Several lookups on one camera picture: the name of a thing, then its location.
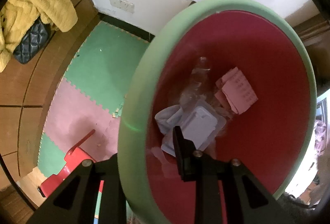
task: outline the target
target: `green rim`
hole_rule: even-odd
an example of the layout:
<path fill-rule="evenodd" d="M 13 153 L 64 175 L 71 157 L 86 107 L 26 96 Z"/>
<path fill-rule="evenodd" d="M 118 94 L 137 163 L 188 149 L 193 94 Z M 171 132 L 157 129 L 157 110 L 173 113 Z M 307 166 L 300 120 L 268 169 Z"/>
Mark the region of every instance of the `green rim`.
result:
<path fill-rule="evenodd" d="M 251 12 L 274 23 L 293 42 L 306 68 L 311 94 L 306 137 L 295 165 L 273 195 L 276 199 L 284 192 L 306 153 L 315 120 L 316 83 L 310 59 L 298 35 L 284 19 L 252 0 L 200 1 L 177 14 L 151 42 L 135 71 L 123 109 L 118 141 L 120 180 L 130 207 L 148 224 L 170 224 L 152 197 L 146 173 L 146 130 L 158 79 L 175 45 L 187 31 L 209 15 L 226 10 Z"/>

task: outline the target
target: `pink paper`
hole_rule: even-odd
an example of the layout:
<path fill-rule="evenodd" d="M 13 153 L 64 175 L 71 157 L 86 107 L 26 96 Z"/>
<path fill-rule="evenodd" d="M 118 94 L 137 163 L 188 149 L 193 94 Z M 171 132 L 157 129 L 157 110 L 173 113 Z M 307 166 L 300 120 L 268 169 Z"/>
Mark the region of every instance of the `pink paper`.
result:
<path fill-rule="evenodd" d="M 216 86 L 217 86 L 218 89 L 221 89 L 221 88 L 222 88 L 222 85 L 223 85 L 223 83 L 222 83 L 222 78 L 219 78 L 219 79 L 216 81 Z"/>
<path fill-rule="evenodd" d="M 225 78 L 222 91 L 226 95 L 232 111 L 242 114 L 258 98 L 243 73 L 238 68 L 235 69 L 229 71 L 231 77 L 228 76 L 228 73 L 222 76 L 222 79 Z"/>
<path fill-rule="evenodd" d="M 226 95 L 223 93 L 222 90 L 219 90 L 218 92 L 216 92 L 214 94 L 214 96 L 216 97 L 216 99 L 219 100 L 220 104 L 223 106 L 224 109 L 226 110 L 230 110 L 231 106 L 228 103 L 227 97 Z"/>
<path fill-rule="evenodd" d="M 238 67 L 232 68 L 228 71 L 224 76 L 221 77 L 223 83 L 228 81 L 231 77 L 233 77 L 239 71 Z"/>

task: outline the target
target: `foam floor mat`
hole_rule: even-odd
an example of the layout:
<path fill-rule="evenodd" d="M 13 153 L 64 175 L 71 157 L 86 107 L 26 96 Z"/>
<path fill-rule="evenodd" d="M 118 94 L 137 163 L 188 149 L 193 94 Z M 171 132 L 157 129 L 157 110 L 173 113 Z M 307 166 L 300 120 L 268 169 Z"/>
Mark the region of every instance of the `foam floor mat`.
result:
<path fill-rule="evenodd" d="M 123 104 L 148 44 L 101 21 L 75 54 L 64 76 L 112 114 Z"/>
<path fill-rule="evenodd" d="M 46 135 L 42 134 L 38 156 L 38 168 L 45 177 L 58 174 L 64 167 L 65 153 Z"/>
<path fill-rule="evenodd" d="M 96 161 L 117 152 L 120 118 L 113 118 L 63 79 L 48 111 L 44 131 L 63 152 L 87 135 L 96 132 L 80 147 Z"/>

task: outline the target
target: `green foam tile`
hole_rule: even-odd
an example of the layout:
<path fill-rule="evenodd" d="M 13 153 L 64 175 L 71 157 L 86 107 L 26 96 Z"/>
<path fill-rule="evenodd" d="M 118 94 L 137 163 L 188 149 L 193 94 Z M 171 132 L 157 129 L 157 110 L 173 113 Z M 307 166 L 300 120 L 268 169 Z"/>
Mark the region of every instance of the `green foam tile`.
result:
<path fill-rule="evenodd" d="M 40 140 L 38 168 L 45 177 L 60 172 L 66 164 L 64 156 L 65 153 L 54 144 L 46 133 L 43 133 Z"/>
<path fill-rule="evenodd" d="M 148 44 L 101 21 L 75 54 L 64 76 L 96 104 L 113 113 L 124 102 Z"/>
<path fill-rule="evenodd" d="M 98 192 L 97 200 L 96 200 L 96 207 L 95 207 L 95 216 L 97 218 L 99 218 L 99 213 L 100 213 L 101 197 L 102 197 L 102 192 Z"/>

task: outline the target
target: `floor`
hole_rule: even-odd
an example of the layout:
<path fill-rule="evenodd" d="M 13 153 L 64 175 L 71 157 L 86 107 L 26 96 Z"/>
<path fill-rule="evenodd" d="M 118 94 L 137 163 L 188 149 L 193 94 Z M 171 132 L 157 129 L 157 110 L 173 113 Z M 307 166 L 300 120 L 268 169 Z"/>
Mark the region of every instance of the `floor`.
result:
<path fill-rule="evenodd" d="M 17 183 L 30 200 L 32 200 L 37 206 L 40 206 L 46 198 L 43 198 L 40 195 L 37 187 L 46 179 L 47 178 L 40 172 L 39 168 L 35 167 L 32 172 L 21 178 Z"/>
<path fill-rule="evenodd" d="M 125 95 L 148 44 L 103 21 L 90 33 L 53 97 L 40 143 L 41 175 L 57 174 L 66 152 L 92 129 L 96 132 L 81 145 L 83 150 L 96 161 L 117 152 Z"/>
<path fill-rule="evenodd" d="M 32 209 L 19 196 L 13 186 L 0 191 L 0 223 L 25 224 Z"/>

